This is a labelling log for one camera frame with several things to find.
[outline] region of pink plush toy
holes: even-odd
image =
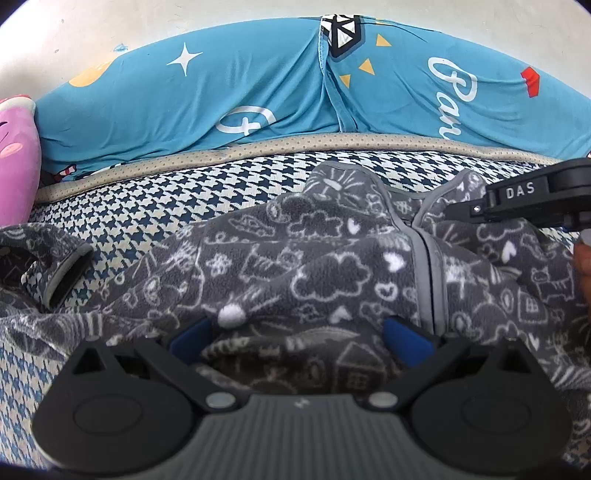
[[[24,223],[41,173],[41,145],[28,96],[0,100],[0,227]]]

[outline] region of blue pillow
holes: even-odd
[[[321,63],[344,131],[447,138],[563,160],[591,150],[591,99],[521,60],[388,20],[331,15],[322,24]]]
[[[36,122],[56,181],[321,132],[416,134],[560,159],[591,150],[591,99],[564,83],[465,40],[358,15],[167,38],[45,95]]]
[[[338,132],[318,37],[318,18],[241,22],[89,69],[37,103],[43,169],[73,180],[122,161]]]

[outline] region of human hand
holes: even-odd
[[[573,263],[580,273],[580,285],[587,303],[591,304],[591,229],[583,230],[574,245]]]

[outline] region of blue and white houndstooth cushion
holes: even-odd
[[[324,160],[359,164],[393,187],[420,192],[445,183],[465,168],[495,182],[538,167],[435,152],[274,155],[109,185],[39,206],[31,221],[52,223],[95,247],[92,268],[66,301],[82,304],[101,282],[129,267],[154,242],[188,223],[299,191],[309,172]],[[568,233],[551,234],[567,244],[573,242]],[[0,461],[42,465],[31,437],[31,415],[59,369],[56,362],[33,358],[0,342]]]

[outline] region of white wall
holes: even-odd
[[[591,97],[591,15],[574,0],[29,0],[0,27],[0,98],[38,98],[120,44],[271,17],[364,14],[513,55]]]

